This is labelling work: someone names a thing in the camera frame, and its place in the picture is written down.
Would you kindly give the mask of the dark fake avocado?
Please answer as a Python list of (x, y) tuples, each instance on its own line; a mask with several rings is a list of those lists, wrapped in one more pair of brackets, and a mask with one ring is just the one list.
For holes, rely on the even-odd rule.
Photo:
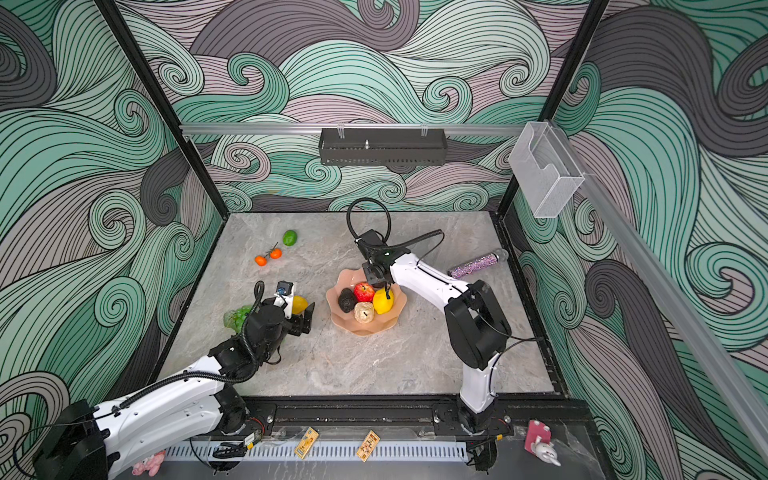
[(338, 296), (337, 303), (343, 313), (350, 313), (354, 310), (358, 300), (352, 289), (344, 288)]

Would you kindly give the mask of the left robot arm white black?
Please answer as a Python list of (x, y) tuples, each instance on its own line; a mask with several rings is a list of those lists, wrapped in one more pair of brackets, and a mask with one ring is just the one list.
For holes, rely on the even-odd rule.
[(182, 440), (241, 433), (250, 414), (237, 385), (272, 364), (286, 336), (309, 333), (314, 308), (296, 304), (291, 282), (271, 297), (257, 282), (239, 333), (173, 375), (98, 405), (77, 401), (41, 426), (35, 477), (113, 479)]

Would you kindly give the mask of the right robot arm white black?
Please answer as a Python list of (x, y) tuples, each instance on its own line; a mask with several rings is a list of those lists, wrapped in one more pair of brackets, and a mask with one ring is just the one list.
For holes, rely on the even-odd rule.
[[(384, 234), (370, 229), (358, 233), (352, 224), (354, 207), (370, 202), (379, 206), (387, 219)], [(357, 248), (363, 255), (363, 272), (374, 287), (389, 290), (404, 287), (442, 310), (450, 345), (463, 363), (458, 413), (463, 428), (473, 435), (486, 428), (497, 398), (493, 374), (501, 356), (510, 349), (535, 337), (522, 338), (512, 334), (511, 326), (492, 287), (482, 280), (468, 283), (455, 279), (423, 261), (411, 246), (445, 233), (433, 230), (411, 240), (388, 243), (392, 218), (384, 204), (374, 198), (362, 197), (351, 202), (346, 210), (346, 224)]]

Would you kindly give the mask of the small yellow fake pear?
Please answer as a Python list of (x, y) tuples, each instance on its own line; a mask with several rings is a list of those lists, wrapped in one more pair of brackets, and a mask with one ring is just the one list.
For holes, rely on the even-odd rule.
[(309, 302), (302, 296), (295, 295), (292, 302), (292, 314), (302, 315), (303, 312), (309, 307)]

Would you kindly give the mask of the yellow fake lemon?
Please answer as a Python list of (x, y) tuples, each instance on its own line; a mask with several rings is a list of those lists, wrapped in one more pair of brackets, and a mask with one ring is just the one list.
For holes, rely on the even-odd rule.
[(373, 297), (373, 307), (377, 315), (383, 315), (390, 312), (394, 306), (394, 293), (387, 288), (382, 288), (375, 292)]

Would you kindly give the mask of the orange cherry tomato with stem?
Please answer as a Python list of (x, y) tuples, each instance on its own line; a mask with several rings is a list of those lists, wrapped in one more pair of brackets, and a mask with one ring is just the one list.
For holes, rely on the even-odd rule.
[(279, 259), (282, 256), (282, 250), (275, 244), (269, 251), (268, 256), (270, 259)]

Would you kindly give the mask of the red fake apple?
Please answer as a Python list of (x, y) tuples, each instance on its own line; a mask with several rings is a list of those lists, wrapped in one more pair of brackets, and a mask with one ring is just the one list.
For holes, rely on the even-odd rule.
[(358, 302), (372, 303), (376, 290), (367, 282), (357, 283), (353, 288), (353, 293)]

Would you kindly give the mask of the green fake lime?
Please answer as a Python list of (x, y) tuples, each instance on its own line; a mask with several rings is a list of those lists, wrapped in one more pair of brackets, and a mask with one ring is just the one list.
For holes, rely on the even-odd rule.
[(282, 243), (285, 246), (294, 246), (297, 243), (298, 234), (294, 230), (287, 230), (282, 237)]

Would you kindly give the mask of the pink scalloped fruit bowl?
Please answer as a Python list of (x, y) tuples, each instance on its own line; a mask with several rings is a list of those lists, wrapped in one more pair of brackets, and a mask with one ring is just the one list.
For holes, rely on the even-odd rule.
[(326, 293), (332, 322), (355, 335), (368, 336), (393, 328), (407, 303), (398, 285), (372, 288), (362, 269), (344, 269)]

